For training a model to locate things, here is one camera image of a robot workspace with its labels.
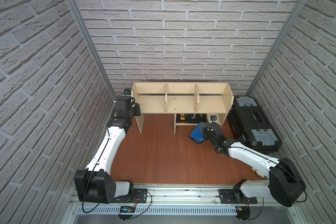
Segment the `blue and grey cloth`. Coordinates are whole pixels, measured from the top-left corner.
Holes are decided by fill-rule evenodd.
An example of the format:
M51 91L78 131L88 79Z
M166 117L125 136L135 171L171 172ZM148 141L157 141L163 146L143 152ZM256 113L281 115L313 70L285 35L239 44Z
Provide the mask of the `blue and grey cloth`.
M198 125L193 129L189 138L193 140L196 144L202 144L206 139L203 137L203 130L207 127L207 122L200 122Z

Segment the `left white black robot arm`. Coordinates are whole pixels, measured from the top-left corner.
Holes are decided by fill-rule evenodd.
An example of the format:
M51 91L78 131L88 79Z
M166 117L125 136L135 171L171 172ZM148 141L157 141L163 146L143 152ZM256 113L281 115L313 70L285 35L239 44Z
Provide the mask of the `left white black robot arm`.
M115 112L105 124L104 139L93 159L85 169L74 175L78 198L81 202L109 204L115 198L133 193L131 181L114 181L111 167L120 144L132 125L132 119L140 116L140 106L129 94L117 97Z

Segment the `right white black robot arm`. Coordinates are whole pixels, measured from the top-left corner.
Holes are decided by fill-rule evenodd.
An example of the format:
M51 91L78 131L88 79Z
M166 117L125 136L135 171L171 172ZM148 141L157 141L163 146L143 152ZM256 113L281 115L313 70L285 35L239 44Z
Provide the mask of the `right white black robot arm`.
M233 187L236 202L252 197L273 198L279 204L291 207L305 193L306 184L290 159L270 157L226 138L221 126L215 122L204 122L201 131L203 139L209 140L218 154L244 162L264 178L262 181L243 179L238 182Z

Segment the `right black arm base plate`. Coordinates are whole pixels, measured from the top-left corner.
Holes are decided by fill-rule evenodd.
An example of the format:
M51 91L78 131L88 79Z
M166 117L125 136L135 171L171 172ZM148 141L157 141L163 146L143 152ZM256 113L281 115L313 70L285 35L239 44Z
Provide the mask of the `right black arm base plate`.
M239 190L234 189L219 189L219 198L221 204L257 204L257 198L247 198Z

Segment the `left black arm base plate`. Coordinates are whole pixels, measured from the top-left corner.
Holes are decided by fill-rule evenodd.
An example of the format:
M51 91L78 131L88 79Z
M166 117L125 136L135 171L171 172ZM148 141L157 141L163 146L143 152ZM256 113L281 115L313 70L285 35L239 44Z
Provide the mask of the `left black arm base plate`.
M120 196L113 199L112 203L130 203L143 204L147 202L147 189L134 189L126 196Z

